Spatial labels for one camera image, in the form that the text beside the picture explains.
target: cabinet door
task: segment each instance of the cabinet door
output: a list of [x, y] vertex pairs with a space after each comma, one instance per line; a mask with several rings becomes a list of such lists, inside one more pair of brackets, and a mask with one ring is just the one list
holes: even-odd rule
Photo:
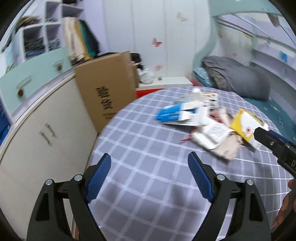
[[26, 238], [33, 207], [46, 179], [65, 181], [68, 163], [39, 134], [34, 112], [17, 131], [0, 163], [0, 207], [8, 222]]
[[67, 176], [83, 173], [97, 132], [80, 96], [75, 79], [54, 92], [38, 108], [40, 124], [53, 146], [67, 160]]

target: folded clothes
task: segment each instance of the folded clothes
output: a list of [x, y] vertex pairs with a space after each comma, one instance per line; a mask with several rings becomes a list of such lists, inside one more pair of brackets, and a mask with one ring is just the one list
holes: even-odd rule
[[43, 38], [25, 39], [24, 44], [25, 44], [25, 51], [26, 52], [29, 50], [40, 50], [40, 49], [44, 48]]
[[48, 40], [49, 51], [59, 48], [59, 39], [50, 39]]
[[38, 56], [43, 53], [45, 53], [45, 48], [38, 49], [38, 50], [29, 50], [25, 54], [26, 54], [27, 58], [31, 58], [31, 57], [35, 57], [35, 56]]

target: red surface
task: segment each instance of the red surface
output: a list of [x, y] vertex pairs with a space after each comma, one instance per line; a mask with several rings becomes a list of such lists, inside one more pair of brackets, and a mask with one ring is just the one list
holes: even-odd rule
[[164, 88], [161, 88], [161, 89], [153, 89], [153, 90], [141, 90], [141, 91], [137, 91], [137, 99], [144, 96], [144, 95], [148, 95], [150, 93], [153, 93], [155, 91], [158, 91], [158, 90], [163, 90]]

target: gray blanket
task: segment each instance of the gray blanket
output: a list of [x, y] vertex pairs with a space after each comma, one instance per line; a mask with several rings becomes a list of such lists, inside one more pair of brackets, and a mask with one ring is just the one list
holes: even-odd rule
[[234, 59], [218, 56], [205, 57], [202, 67], [220, 90], [252, 99], [267, 100], [269, 97], [269, 80], [256, 67], [247, 67]]

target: yellow box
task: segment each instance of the yellow box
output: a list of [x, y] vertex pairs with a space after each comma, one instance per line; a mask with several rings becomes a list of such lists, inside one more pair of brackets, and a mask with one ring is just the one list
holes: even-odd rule
[[261, 143], [256, 141], [254, 138], [254, 131], [258, 127], [267, 131], [269, 130], [266, 123], [260, 121], [254, 116], [254, 114], [248, 113], [244, 109], [239, 110], [230, 126], [231, 129], [233, 129], [255, 149], [259, 149], [261, 146]]

